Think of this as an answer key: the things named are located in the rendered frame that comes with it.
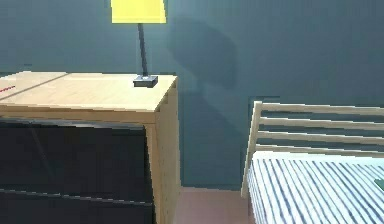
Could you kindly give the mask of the wooden chest of black drawers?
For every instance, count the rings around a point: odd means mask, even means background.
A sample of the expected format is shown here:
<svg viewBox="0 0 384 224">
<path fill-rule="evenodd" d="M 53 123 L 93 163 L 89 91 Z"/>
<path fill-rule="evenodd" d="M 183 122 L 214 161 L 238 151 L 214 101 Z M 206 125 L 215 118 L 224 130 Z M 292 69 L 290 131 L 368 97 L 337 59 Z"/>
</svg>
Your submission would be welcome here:
<svg viewBox="0 0 384 224">
<path fill-rule="evenodd" d="M 180 194 L 178 77 L 135 87 L 134 74 L 23 71 L 0 78 L 1 118 L 140 124 L 146 129 L 157 224 L 173 224 Z"/>
</svg>

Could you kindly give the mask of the yellow shade table lamp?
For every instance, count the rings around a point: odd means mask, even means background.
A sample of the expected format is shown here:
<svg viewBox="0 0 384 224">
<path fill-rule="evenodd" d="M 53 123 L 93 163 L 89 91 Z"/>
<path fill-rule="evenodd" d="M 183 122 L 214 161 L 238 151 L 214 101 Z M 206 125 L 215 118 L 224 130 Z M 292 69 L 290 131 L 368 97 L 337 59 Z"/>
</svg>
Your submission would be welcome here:
<svg viewBox="0 0 384 224">
<path fill-rule="evenodd" d="M 111 0 L 110 6 L 113 24 L 137 25 L 142 73 L 133 80 L 134 86 L 153 88 L 158 77 L 148 73 L 144 25 L 167 22 L 164 0 Z"/>
</svg>

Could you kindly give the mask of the wooden bed with striped cover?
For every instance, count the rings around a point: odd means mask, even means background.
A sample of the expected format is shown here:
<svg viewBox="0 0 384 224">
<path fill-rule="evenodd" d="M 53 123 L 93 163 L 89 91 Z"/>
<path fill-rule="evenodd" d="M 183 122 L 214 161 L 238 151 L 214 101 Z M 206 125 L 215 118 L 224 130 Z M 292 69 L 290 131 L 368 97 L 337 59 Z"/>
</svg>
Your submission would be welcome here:
<svg viewBox="0 0 384 224">
<path fill-rule="evenodd" d="M 255 224 L 384 224 L 384 152 L 259 144 L 259 139 L 384 146 L 383 137 L 270 132 L 261 125 L 384 131 L 384 123 L 269 118 L 264 111 L 384 116 L 384 108 L 253 103 L 241 196 Z"/>
</svg>

